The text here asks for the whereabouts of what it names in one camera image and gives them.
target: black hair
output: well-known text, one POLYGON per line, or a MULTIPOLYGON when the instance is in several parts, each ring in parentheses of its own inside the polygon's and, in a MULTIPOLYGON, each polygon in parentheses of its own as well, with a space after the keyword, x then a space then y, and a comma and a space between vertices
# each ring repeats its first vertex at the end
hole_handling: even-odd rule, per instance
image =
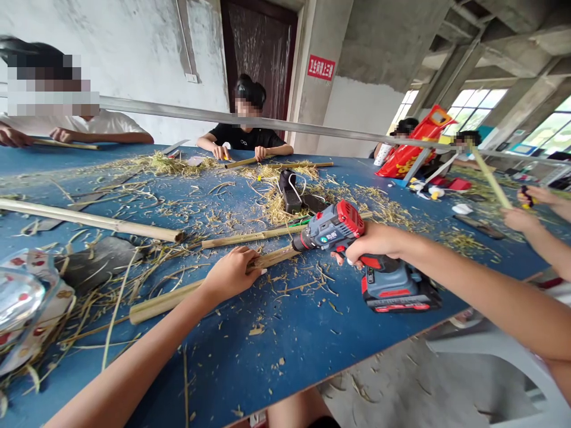
POLYGON ((399 121, 399 124, 397 125, 395 132, 397 134, 411 135, 412 131, 415 130, 415 128, 418 126, 418 124, 419 124, 419 121, 415 118, 402 119, 401 121, 399 121))
POLYGON ((28 43, 0 35, 0 58, 17 69, 17 79, 81 79, 80 69, 72 67, 71 55, 64 55, 47 43, 28 43))
POLYGON ((462 141, 472 139, 472 144, 476 147, 482 144, 482 136, 478 131, 461 131, 456 134, 456 138, 462 141))
POLYGON ((250 76, 242 73, 236 83, 236 98, 246 100, 255 108, 262 110, 266 102, 266 90, 261 83, 252 81, 250 76))

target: hand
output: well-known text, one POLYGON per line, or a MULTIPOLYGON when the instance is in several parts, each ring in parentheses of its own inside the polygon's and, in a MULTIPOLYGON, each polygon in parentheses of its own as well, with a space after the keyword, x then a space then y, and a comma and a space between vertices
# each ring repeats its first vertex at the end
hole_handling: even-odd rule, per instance
POLYGON ((262 269, 246 273, 248 263, 259 256, 248 247, 232 249, 208 272, 200 289, 209 294, 216 304, 240 294, 250 288, 263 273, 262 269))
POLYGON ((265 158, 268 157, 269 151, 265 147, 258 146, 254 150, 254 154, 255 154, 254 157, 256 158, 256 160, 258 162, 262 162, 265 158))
POLYGON ((232 159, 230 157, 230 154, 228 153, 228 149, 226 147, 223 146, 215 146, 212 148, 212 154, 214 155, 215 158, 217 158, 219 161, 223 161, 223 160, 230 160, 232 159))
POLYGON ((29 147, 34 144, 33 138, 13 128, 0 129, 0 146, 29 147))
MULTIPOLYGON (((547 205, 557 204, 561 200, 559 196, 555 196, 549 190, 542 187, 528 186, 528 195, 536 198, 538 203, 544 203, 547 205)), ((521 190, 517 191, 517 200, 522 204, 529 203, 529 199, 521 192, 521 190)))
POLYGON ((80 141, 82 143, 91 143, 90 134, 81 133, 77 131, 71 131, 65 128, 54 128, 50 133, 49 136, 52 137, 55 141, 59 141, 60 143, 73 143, 74 141, 80 141))
POLYGON ((506 226, 517 232, 526 233, 533 229, 542 227, 536 216, 525 212, 520 208, 502 208, 500 211, 504 216, 504 223, 506 226))
MULTIPOLYGON (((349 246, 345 255, 350 265, 355 265, 359 270, 363 263, 359 257, 363 254, 384 254, 392 259, 401 258, 401 251, 415 235, 404 230, 386 226, 379 223, 365 222, 365 234, 349 246)), ((331 252, 331 256, 337 259, 337 264, 343 264, 343 258, 331 252)))

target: black t-shirt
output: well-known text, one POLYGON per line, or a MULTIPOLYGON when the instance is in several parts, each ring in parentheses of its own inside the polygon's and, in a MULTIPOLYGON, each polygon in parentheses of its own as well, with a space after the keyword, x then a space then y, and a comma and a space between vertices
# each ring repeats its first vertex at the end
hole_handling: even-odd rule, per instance
POLYGON ((222 146, 228 142, 234 150, 254 150, 258 146, 269 149, 286 143, 275 132, 264 128, 254 128, 246 133, 238 125, 218 124, 210 133, 216 137, 215 144, 222 146))

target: red sign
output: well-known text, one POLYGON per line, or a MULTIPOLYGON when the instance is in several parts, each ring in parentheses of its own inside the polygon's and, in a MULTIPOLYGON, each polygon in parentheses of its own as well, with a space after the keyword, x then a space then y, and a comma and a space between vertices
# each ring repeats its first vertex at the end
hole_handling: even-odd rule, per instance
POLYGON ((332 80, 334 71, 335 61, 310 55, 308 75, 325 80, 332 80))

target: red snack bag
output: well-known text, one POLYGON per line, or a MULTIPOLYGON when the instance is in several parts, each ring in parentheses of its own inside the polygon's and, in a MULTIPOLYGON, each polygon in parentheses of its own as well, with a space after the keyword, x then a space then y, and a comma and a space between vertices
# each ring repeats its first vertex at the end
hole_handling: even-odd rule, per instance
MULTIPOLYGON (((410 138, 436 142, 440 139, 442 130, 452 123, 456 123, 456 121, 454 121, 451 116, 448 116, 439 105, 435 105, 432 107, 430 113, 415 128, 410 138)), ((376 174, 380 177, 404 178, 422 150, 422 147, 400 146, 389 155, 385 164, 376 174)), ((435 153, 432 151, 425 163, 430 162, 434 156, 435 153)))

